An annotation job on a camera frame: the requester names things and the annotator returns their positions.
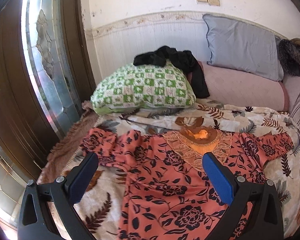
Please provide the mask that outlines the orange black floral garment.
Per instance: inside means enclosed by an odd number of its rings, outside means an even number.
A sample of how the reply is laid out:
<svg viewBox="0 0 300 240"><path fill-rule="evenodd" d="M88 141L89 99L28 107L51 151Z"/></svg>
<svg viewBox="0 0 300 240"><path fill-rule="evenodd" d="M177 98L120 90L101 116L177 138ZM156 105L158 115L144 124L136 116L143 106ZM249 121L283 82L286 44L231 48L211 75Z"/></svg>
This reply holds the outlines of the orange black floral garment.
<svg viewBox="0 0 300 240"><path fill-rule="evenodd" d="M83 154L126 174L117 239L207 239L228 205L204 172L203 155L211 152L235 176L264 184L266 163L292 148L287 133L257 137L209 127L155 135L93 128L81 143ZM230 239L242 234L252 207L247 204Z"/></svg>

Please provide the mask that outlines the leaf pattern plush blanket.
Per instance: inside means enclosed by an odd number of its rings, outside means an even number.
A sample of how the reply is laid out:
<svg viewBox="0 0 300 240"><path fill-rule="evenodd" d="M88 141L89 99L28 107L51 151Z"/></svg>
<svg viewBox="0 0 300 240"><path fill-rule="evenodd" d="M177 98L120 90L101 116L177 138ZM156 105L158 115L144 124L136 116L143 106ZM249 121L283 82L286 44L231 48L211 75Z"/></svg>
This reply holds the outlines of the leaf pattern plush blanket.
<svg viewBox="0 0 300 240"><path fill-rule="evenodd" d="M267 162L263 171L277 190L284 237L300 236L300 129L288 114L267 107L221 105L212 100L203 100L188 109L136 109L102 116L94 113L89 103L85 108L79 122L51 150L39 183L50 183L57 176L66 176L81 163L85 156L81 143L93 128L118 135L130 130L155 135L187 127L209 127L257 137L287 133L293 148ZM83 198L75 205L79 217L96 239L117 239L125 181L126 174L121 169L99 164Z"/></svg>

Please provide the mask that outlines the pink quilted bolster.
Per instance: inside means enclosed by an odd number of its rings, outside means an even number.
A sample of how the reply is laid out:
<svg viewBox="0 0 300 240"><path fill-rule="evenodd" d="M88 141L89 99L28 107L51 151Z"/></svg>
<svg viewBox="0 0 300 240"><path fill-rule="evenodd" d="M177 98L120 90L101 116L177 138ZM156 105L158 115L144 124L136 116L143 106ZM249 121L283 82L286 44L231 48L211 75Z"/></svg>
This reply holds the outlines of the pink quilted bolster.
<svg viewBox="0 0 300 240"><path fill-rule="evenodd" d="M199 63L210 96L222 104L239 107L268 107L276 111L289 110L289 96L281 81L227 68Z"/></svg>

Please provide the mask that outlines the dark furry hat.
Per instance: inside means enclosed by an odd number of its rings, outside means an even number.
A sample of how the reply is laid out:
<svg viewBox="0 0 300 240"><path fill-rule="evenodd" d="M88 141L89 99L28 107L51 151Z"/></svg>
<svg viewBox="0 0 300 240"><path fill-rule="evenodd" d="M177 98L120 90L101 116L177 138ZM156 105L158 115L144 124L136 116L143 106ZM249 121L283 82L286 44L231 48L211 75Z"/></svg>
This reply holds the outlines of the dark furry hat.
<svg viewBox="0 0 300 240"><path fill-rule="evenodd" d="M290 76L300 76L300 39L282 39L277 52L284 72Z"/></svg>

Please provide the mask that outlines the green white checkered pillow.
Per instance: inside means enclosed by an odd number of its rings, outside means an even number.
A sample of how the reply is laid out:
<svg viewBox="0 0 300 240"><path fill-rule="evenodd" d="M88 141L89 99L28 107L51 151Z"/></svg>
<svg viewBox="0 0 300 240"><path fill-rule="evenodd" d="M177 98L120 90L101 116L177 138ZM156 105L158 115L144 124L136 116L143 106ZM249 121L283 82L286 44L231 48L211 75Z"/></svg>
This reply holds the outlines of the green white checkered pillow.
<svg viewBox="0 0 300 240"><path fill-rule="evenodd" d="M103 79L90 98L99 115L138 108L185 109L195 101L186 76L169 61L164 67L127 64Z"/></svg>

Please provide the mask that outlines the grey blue pillow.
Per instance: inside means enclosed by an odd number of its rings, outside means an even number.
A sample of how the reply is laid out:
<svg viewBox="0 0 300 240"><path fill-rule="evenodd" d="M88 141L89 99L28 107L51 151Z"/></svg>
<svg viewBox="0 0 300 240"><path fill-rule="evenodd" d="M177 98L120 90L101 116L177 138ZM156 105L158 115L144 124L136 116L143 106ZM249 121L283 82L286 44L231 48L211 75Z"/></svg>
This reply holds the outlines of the grey blue pillow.
<svg viewBox="0 0 300 240"><path fill-rule="evenodd" d="M281 38L255 25L205 14L206 40L210 50L207 64L240 70L273 81L281 81L284 71L278 57Z"/></svg>

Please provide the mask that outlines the black cloth on pillow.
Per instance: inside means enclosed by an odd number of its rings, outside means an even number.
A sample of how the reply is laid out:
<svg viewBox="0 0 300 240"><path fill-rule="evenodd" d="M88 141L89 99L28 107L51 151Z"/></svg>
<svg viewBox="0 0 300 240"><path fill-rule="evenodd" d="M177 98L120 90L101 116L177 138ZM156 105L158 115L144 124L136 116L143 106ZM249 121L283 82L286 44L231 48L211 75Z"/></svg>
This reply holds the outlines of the black cloth on pillow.
<svg viewBox="0 0 300 240"><path fill-rule="evenodd" d="M205 99L210 96L205 82L204 71L189 50L177 51L175 48L162 46L155 51L137 55L134 58L133 64L135 66L151 64L164 67L167 60L169 60L174 67L181 70L185 76L191 74L190 85L196 98Z"/></svg>

